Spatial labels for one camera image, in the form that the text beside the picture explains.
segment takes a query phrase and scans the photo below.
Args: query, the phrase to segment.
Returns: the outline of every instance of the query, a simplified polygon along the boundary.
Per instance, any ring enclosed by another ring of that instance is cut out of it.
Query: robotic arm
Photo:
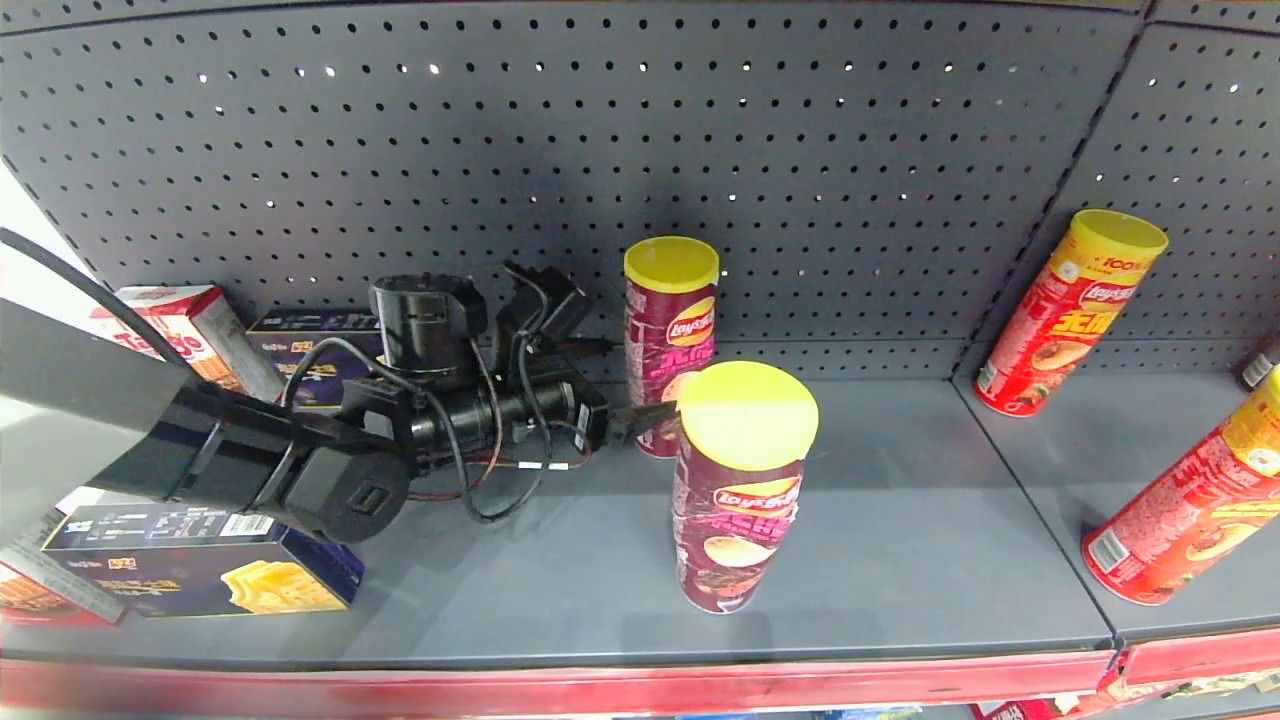
[[[157,351],[169,350],[105,288],[41,258],[29,241],[0,234],[136,324]],[[348,380],[334,418],[291,407],[319,343],[276,406],[201,379],[175,354],[177,361],[160,363],[0,301],[0,543],[79,484],[264,514],[355,543],[396,518],[415,478],[449,464],[468,512],[493,521],[515,512],[538,480],[484,515],[468,497],[466,454],[492,450],[497,459],[500,438],[518,441],[530,424],[541,430],[548,460],[553,425],[590,452],[671,415],[669,406],[611,411],[571,363],[613,346],[570,337],[590,309],[586,295],[556,269],[508,264],[507,272],[517,292],[498,313],[492,369],[475,343],[485,329],[484,299],[468,281],[379,281],[371,299],[389,366],[364,359],[378,377]]]

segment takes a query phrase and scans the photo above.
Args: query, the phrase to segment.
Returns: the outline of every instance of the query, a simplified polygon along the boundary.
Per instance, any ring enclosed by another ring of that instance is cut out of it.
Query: lay's chip canister
[[[1107,332],[1169,246],[1147,220],[1082,210],[1005,325],[974,383],[997,413],[1025,418]]]
[[[671,495],[685,597],[723,615],[750,602],[799,507],[818,402],[762,363],[718,363],[685,386]]]
[[[1280,370],[1084,539],[1108,591],[1161,605],[1280,515]]]
[[[623,256],[627,275],[627,387],[632,405],[680,400],[681,388],[716,351],[719,256],[691,237],[640,241]],[[636,445],[675,457],[676,421],[641,434]]]

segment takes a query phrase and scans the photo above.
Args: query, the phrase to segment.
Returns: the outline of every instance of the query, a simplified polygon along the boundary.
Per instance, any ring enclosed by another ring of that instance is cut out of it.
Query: cracker box
[[[79,507],[45,555],[147,618],[343,610],[365,571],[271,518],[157,502]]]
[[[378,315],[367,310],[297,310],[280,307],[262,315],[248,329],[253,350],[271,361],[283,378],[293,374],[302,356],[326,337],[340,337],[370,357],[383,355],[383,336]],[[365,364],[348,352],[334,350],[311,366],[298,388],[297,404],[303,407],[342,405],[342,380],[369,374]]]
[[[1271,675],[1253,683],[1253,687],[1258,688],[1260,693],[1268,693],[1271,691],[1280,689],[1280,669],[1274,670]]]
[[[41,553],[65,515],[52,509],[0,548],[0,618],[10,625],[115,625],[124,603]]]
[[[218,286],[125,287],[115,296],[160,331],[202,378],[266,402],[273,402],[284,389],[271,364],[250,347],[244,325]],[[118,345],[159,357],[105,307],[90,313],[90,329]]]
[[[1271,667],[1270,670],[1235,673],[1233,675],[1221,675],[1217,678],[1197,678],[1194,680],[1187,680],[1181,685],[1166,692],[1165,697],[1226,697],[1229,694],[1235,694],[1249,685],[1258,688],[1258,692],[1263,692],[1260,683],[1265,683],[1277,671],[1280,671],[1280,669]]]
[[[924,711],[920,705],[884,705],[878,707],[845,707],[809,714],[812,720],[911,720]]]

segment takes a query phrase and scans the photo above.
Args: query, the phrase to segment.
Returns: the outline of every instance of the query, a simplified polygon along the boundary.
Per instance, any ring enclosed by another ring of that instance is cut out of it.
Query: cracker image
[[[1070,340],[1060,340],[1041,346],[1032,356],[1032,368],[1037,370],[1059,370],[1078,363],[1088,355],[1091,345]]]
[[[223,583],[232,591],[230,603],[239,607],[244,607],[244,602],[248,598],[248,589],[241,582],[241,577],[246,573],[256,570],[266,565],[265,560],[255,560],[248,565],[242,565],[234,570],[228,570],[221,574]]]
[[[343,610],[346,605],[296,562],[268,562],[233,578],[244,588],[236,605],[257,615]]]
[[[1215,528],[1187,548],[1187,560],[1203,562],[1226,555],[1256,532],[1258,532],[1257,528],[1245,523],[1228,523]]]
[[[707,557],[717,565],[724,568],[750,568],[759,565],[773,557],[776,548],[755,544],[754,542],[733,536],[717,536],[703,542],[703,551]]]

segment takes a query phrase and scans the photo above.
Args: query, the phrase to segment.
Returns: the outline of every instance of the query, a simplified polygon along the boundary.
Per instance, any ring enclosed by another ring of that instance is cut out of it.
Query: red shelf edge
[[[1161,683],[1268,667],[1280,667],[1280,626],[1135,644],[1125,676],[1134,684]]]
[[[271,717],[728,712],[1093,688],[1111,651],[690,667],[196,671],[0,659],[0,706]]]

